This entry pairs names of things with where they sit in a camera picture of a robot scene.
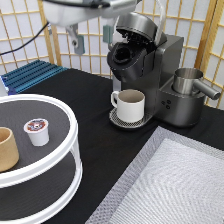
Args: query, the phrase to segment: k-cup pod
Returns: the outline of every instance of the k-cup pod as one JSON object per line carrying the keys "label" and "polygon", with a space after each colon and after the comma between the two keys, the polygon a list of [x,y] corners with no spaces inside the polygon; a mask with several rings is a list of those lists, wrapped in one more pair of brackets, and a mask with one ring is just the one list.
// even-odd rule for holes
{"label": "k-cup pod", "polygon": [[37,118],[28,121],[24,125],[24,131],[34,146],[43,146],[49,142],[48,121],[45,119]]}

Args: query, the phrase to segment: coffee pod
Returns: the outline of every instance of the coffee pod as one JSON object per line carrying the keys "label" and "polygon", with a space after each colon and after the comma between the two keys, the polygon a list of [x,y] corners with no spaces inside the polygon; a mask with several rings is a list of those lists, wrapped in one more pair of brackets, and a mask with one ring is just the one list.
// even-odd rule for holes
{"label": "coffee pod", "polygon": [[28,121],[24,125],[24,131],[34,146],[43,146],[49,142],[48,121],[45,119],[38,118]]}
{"label": "coffee pod", "polygon": [[19,152],[12,130],[0,127],[0,172],[12,168],[19,160]]}

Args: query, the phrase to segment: single-serve coffee machine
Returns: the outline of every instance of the single-serve coffee machine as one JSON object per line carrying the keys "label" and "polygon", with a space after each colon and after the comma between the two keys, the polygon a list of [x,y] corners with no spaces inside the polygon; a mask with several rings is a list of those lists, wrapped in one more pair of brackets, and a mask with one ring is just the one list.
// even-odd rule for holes
{"label": "single-serve coffee machine", "polygon": [[184,38],[161,32],[158,39],[157,25],[138,13],[120,16],[116,30],[126,43],[116,43],[107,56],[114,90],[120,85],[120,90],[144,93],[145,117],[136,124],[127,124],[116,118],[114,109],[111,121],[127,129],[141,127],[151,117],[178,127],[195,125],[206,96],[216,100],[220,93],[201,81],[201,71],[178,69]]}

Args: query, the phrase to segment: black countertop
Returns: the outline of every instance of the black countertop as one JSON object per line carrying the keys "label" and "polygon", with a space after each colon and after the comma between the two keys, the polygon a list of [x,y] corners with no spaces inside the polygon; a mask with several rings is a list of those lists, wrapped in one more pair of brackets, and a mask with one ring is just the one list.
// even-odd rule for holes
{"label": "black countertop", "polygon": [[83,178],[70,203],[47,224],[85,223],[158,126],[224,149],[224,111],[206,106],[192,128],[175,128],[154,119],[134,132],[115,128],[109,122],[112,80],[79,70],[64,71],[23,93],[62,100],[79,124]]}

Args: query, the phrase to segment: black cable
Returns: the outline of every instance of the black cable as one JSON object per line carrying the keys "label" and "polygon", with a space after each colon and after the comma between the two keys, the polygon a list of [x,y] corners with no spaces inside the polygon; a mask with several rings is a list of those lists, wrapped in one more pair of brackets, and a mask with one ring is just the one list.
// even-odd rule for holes
{"label": "black cable", "polygon": [[50,2],[58,5],[64,5],[64,6],[71,6],[71,7],[82,7],[82,8],[107,8],[110,7],[109,2],[103,2],[101,0],[99,1],[92,1],[90,3],[74,3],[74,2],[64,2],[64,1],[55,1],[55,0],[42,0],[44,2]]}
{"label": "black cable", "polygon": [[47,22],[44,26],[43,26],[43,28],[32,38],[32,39],[30,39],[28,42],[26,42],[25,44],[23,44],[22,46],[20,46],[20,47],[18,47],[18,48],[16,48],[16,49],[14,49],[14,50],[11,50],[11,51],[7,51],[7,52],[4,52],[4,53],[0,53],[0,56],[2,56],[2,55],[5,55],[5,54],[9,54],[9,53],[12,53],[12,52],[15,52],[15,51],[18,51],[18,50],[20,50],[20,49],[22,49],[23,47],[25,47],[27,44],[29,44],[30,42],[32,42],[33,40],[35,40],[39,35],[40,35],[40,33],[48,26],[48,24],[49,24],[49,22]]}

